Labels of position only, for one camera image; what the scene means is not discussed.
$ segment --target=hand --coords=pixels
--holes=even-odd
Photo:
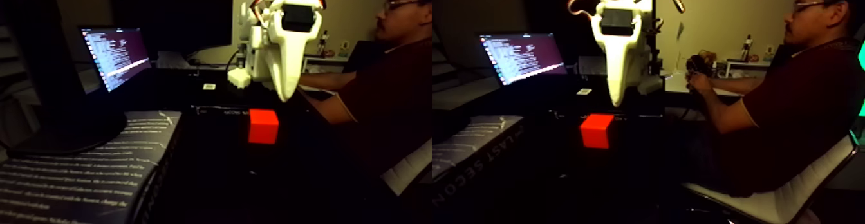
[[[691,73],[691,77],[687,78],[687,83],[697,92],[712,90],[714,87],[712,86],[712,81],[709,80],[709,76],[697,72]]]

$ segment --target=monitor stand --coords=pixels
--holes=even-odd
[[[49,116],[29,139],[7,151],[8,156],[64,156],[90,151],[116,138],[126,128],[126,114],[105,104],[71,107],[61,116]]]

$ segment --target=terminal window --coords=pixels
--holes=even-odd
[[[81,35],[109,92],[150,68],[139,29],[83,29]]]
[[[568,73],[553,34],[481,35],[480,41],[503,85],[541,73]]]

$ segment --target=glasses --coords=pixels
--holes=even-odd
[[[808,7],[812,7],[814,5],[823,5],[825,2],[805,2],[805,3],[797,3],[793,5],[793,13],[804,12]]]
[[[390,10],[396,10],[403,5],[415,4],[418,3],[417,0],[409,0],[409,1],[388,1],[384,3],[383,9],[385,12],[390,12]]]

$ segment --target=red cube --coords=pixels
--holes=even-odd
[[[579,132],[583,136],[583,146],[596,149],[609,149],[610,142],[607,138],[607,129],[613,122],[615,116],[607,114],[591,114],[583,124],[579,126]]]
[[[276,111],[249,109],[249,143],[276,144],[279,119]]]

